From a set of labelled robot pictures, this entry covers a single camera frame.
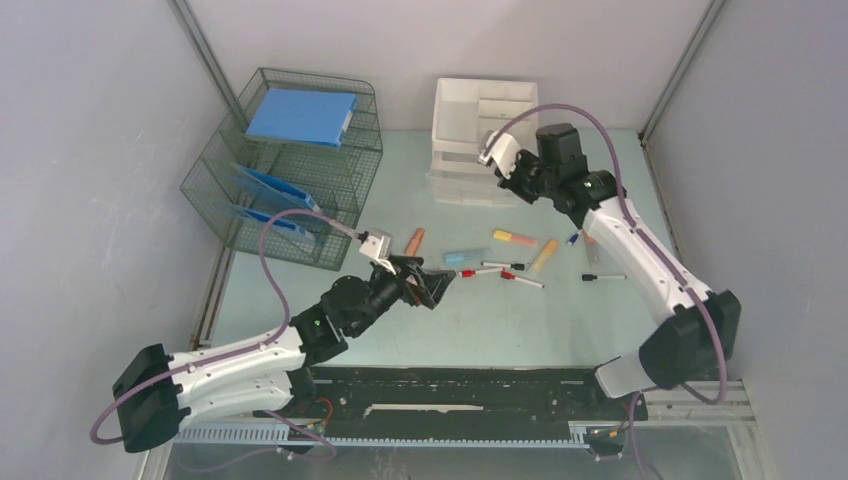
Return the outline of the yellow pink highlighter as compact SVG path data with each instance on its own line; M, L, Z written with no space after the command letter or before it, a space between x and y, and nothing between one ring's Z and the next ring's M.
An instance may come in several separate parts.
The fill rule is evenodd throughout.
M501 229L494 230L492 238L500 242L506 242L526 247L536 247L539 243L536 238Z

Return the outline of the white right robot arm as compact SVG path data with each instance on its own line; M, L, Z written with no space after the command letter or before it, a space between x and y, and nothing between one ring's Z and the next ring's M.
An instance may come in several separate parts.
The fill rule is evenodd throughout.
M552 201L574 225L603 247L640 293L656 323L633 353L594 371L581 392L585 411L606 418L622 397L651 387L672 389L712 368L725 370L741 315L738 298L718 293L691 274L638 217L607 170L592 171L578 131L570 124L536 132L537 150L509 133L491 133L479 163L492 167L498 185L532 204Z

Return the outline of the orange grey highlighter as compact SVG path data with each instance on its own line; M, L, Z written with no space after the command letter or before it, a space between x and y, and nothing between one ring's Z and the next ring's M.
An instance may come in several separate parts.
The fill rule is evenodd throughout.
M592 266L599 265L600 254L597 241L586 232L583 232L583 239L588 263Z

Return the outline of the blue cap whiteboard marker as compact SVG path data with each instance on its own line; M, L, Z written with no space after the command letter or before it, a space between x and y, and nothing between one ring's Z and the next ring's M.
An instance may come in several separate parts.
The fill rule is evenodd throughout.
M568 246L576 245L578 243L578 241L583 237L583 235L584 235L584 231L578 230L568 239L567 245Z

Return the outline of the red cap marker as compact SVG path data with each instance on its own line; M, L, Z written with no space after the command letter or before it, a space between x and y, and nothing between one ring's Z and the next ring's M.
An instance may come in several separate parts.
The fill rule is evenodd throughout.
M536 281L536 280L533 280L533 279L529 279L529 278L526 278L526 277L523 277L523 276L520 276L520 275L516 275L516 274L511 273L511 272L506 271L506 270L502 270L500 272L500 277L502 279L505 279L505 280L520 282L520 283L523 283L523 284L526 284L526 285L529 285L529 286L533 286L533 287L539 288L539 289L543 289L545 287L545 284L542 283L542 282L539 282L539 281Z
M503 267L484 267L479 269L461 270L459 276L461 278L471 278L478 275L497 274L500 275L504 271Z

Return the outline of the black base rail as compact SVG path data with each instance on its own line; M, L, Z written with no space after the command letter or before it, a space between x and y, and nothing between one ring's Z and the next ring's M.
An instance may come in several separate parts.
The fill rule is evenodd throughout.
M712 381L605 400L584 369L315 367L286 421L338 446L601 448L627 427L748 427L755 417L732 381L718 405Z

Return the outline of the white plastic drawer organizer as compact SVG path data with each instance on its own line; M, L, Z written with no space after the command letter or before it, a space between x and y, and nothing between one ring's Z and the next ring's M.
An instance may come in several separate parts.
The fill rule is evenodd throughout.
M478 163L479 147L489 133L537 105L534 82L438 79L427 173L434 200L481 207L521 205L518 197L498 187L492 169Z

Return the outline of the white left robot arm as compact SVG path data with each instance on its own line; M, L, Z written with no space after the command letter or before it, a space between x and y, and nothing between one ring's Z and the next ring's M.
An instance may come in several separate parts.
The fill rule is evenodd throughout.
M368 279L338 278L319 301L274 329L220 347L166 353L141 349L112 386L128 453L173 439L188 426L236 414L286 410L304 416L316 403L310 367L345 352L397 302L434 309L456 274L427 269L419 257L390 256Z

